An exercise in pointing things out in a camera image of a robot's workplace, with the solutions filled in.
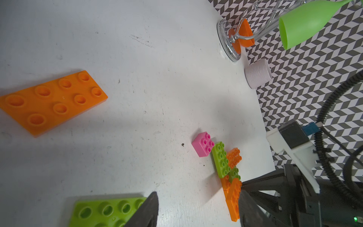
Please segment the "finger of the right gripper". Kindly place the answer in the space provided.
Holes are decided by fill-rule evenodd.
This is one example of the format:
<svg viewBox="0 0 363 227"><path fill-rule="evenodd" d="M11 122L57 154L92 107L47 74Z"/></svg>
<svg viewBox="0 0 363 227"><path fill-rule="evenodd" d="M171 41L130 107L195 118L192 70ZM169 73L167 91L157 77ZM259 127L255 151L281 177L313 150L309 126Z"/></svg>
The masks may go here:
<svg viewBox="0 0 363 227"><path fill-rule="evenodd" d="M265 211L279 221L291 221L292 180L283 169L242 183L245 190Z"/></svg>

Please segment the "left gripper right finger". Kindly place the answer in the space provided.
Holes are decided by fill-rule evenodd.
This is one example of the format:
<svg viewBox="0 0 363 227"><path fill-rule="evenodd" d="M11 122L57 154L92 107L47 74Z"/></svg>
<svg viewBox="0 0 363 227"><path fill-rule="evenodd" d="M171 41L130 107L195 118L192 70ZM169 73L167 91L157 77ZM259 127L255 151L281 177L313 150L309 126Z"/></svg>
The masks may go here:
<svg viewBox="0 0 363 227"><path fill-rule="evenodd" d="M245 190L240 192L238 206L242 227L269 227L269 219Z"/></svg>

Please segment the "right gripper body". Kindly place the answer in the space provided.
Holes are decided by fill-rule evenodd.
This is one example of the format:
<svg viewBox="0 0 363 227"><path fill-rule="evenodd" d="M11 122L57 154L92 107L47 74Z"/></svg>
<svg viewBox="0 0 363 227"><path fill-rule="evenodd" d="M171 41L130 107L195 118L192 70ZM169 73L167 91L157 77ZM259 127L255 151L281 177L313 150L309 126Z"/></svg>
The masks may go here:
<svg viewBox="0 0 363 227"><path fill-rule="evenodd" d="M296 165L285 165L288 180L294 180L285 199L283 223L286 227L361 227L363 208L343 196L329 180L318 179L316 193Z"/></svg>

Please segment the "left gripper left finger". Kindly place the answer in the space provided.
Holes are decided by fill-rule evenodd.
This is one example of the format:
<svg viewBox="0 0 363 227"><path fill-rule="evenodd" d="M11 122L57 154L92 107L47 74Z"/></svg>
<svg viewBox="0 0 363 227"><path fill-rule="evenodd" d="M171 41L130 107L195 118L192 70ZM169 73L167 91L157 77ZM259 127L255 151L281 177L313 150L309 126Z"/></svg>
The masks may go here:
<svg viewBox="0 0 363 227"><path fill-rule="evenodd" d="M124 227L156 227L159 212L157 192L152 192Z"/></svg>

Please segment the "orange lego brick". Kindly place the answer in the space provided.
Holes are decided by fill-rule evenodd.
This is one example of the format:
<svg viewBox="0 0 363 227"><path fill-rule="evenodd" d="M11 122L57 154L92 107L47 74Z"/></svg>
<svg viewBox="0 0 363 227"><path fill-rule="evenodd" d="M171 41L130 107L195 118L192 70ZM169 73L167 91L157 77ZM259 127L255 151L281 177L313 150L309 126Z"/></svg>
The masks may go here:
<svg viewBox="0 0 363 227"><path fill-rule="evenodd" d="M234 178L226 197L226 203L233 222L238 221L240 218L238 200L240 197L241 186L241 181L238 178Z"/></svg>
<svg viewBox="0 0 363 227"><path fill-rule="evenodd" d="M228 193L229 193L229 189L231 187L231 183L229 182L229 175L226 175L224 178L221 178L220 181L221 181L221 184L222 184L224 195L227 198Z"/></svg>
<svg viewBox="0 0 363 227"><path fill-rule="evenodd" d="M81 71L1 96L1 109L38 137L107 99L90 74Z"/></svg>
<svg viewBox="0 0 363 227"><path fill-rule="evenodd" d="M231 169L235 168L236 165L242 160L240 156L240 150L238 148L233 148L226 155L228 159L228 165Z"/></svg>

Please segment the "green lego brick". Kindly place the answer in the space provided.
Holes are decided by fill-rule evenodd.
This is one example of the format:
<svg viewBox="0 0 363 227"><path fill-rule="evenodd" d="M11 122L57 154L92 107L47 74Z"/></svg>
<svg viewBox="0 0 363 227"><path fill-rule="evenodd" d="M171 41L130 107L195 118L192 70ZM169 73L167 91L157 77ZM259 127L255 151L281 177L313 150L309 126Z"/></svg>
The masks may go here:
<svg viewBox="0 0 363 227"><path fill-rule="evenodd" d="M224 148L224 143L220 141L214 145L211 151L219 178L224 178L231 171Z"/></svg>
<svg viewBox="0 0 363 227"><path fill-rule="evenodd" d="M234 167L228 173L228 180L230 183L232 183L235 178L237 178L238 180L241 180L241 177L239 176L239 169L237 167Z"/></svg>
<svg viewBox="0 0 363 227"><path fill-rule="evenodd" d="M70 227L123 227L146 197L88 200L75 203Z"/></svg>

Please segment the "pink lego cube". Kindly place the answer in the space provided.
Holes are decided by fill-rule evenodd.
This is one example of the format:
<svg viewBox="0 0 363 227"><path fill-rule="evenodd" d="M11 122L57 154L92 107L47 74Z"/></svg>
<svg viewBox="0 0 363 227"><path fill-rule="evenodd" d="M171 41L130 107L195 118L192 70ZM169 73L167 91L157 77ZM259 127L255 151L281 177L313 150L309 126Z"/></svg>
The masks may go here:
<svg viewBox="0 0 363 227"><path fill-rule="evenodd" d="M207 157L211 153L214 145L215 143L211 139L210 134L206 131L199 133L192 142L192 146L200 158Z"/></svg>

